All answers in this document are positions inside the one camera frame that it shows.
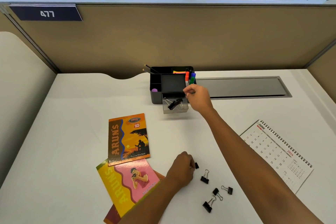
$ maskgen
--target sign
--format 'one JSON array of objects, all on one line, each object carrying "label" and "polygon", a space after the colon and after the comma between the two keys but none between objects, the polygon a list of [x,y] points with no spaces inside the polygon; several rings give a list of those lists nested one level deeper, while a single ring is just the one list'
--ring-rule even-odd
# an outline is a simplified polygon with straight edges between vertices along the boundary
[{"label": "sign", "polygon": [[9,5],[22,21],[82,21],[76,5]]}]

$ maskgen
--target notebook cover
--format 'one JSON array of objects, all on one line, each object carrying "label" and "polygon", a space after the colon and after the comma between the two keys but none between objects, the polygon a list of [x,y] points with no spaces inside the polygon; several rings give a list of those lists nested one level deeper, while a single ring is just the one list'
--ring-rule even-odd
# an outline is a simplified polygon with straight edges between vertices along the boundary
[{"label": "notebook cover", "polygon": [[108,120],[108,166],[149,156],[144,113]]},{"label": "notebook cover", "polygon": [[104,161],[96,168],[120,217],[160,181],[145,159],[112,167]]},{"label": "notebook cover", "polygon": [[[157,175],[157,177],[160,179],[160,181],[162,181],[165,178],[165,176],[156,172],[155,170],[154,170],[154,172]],[[104,222],[106,224],[118,224],[120,220],[121,220],[121,217],[120,217],[116,207],[114,205],[112,205],[111,209],[108,211],[108,214],[106,215],[106,217],[104,219]]]}]

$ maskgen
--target spiral binding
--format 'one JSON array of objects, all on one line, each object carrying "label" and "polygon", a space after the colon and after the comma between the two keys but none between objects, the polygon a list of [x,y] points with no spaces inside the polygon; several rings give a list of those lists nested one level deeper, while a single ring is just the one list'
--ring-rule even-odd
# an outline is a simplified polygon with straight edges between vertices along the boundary
[{"label": "spiral binding", "polygon": [[301,156],[301,154],[299,154],[293,147],[291,147],[284,139],[282,139],[282,137],[281,136],[279,136],[279,134],[278,133],[276,133],[273,129],[271,129],[267,124],[266,124],[266,122],[264,122],[264,121],[260,121],[266,128],[268,128],[269,129],[269,131],[271,131],[272,132],[272,134],[273,135],[275,135],[277,138],[279,138],[286,146],[288,146],[288,148],[290,149],[290,150],[292,150],[299,158],[301,158],[308,166],[310,166],[310,167],[313,167],[313,165],[311,165],[305,158],[303,158],[302,156]]}]

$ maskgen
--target white desk surface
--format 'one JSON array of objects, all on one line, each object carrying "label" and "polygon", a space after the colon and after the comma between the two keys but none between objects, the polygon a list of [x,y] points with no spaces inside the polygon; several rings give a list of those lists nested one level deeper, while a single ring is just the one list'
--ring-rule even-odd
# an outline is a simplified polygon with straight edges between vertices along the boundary
[{"label": "white desk surface", "polygon": [[[197,72],[199,78],[240,76],[280,76],[293,97],[213,100],[214,107],[238,134],[257,119],[267,121],[308,159],[314,171],[297,196],[325,224],[334,223],[335,104],[307,70]],[[107,158],[108,119],[143,112],[153,169],[166,175],[184,150],[200,166],[171,201],[162,224],[262,223],[205,120],[191,107],[187,113],[164,115],[162,105],[151,103],[146,73],[127,80],[57,75],[0,189],[0,223],[103,223],[112,201],[95,167]],[[205,169],[208,185],[200,181]],[[222,191],[224,201],[217,200],[209,214],[202,204],[221,185],[233,187],[233,195]]]}]

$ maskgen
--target small month calendar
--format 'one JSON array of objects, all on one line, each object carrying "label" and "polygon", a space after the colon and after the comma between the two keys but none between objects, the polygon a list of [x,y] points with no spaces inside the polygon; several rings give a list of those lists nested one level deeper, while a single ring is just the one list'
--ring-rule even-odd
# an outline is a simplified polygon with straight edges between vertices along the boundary
[{"label": "small month calendar", "polygon": [[240,137],[273,167],[295,194],[314,170],[308,160],[262,120],[257,120]]}]

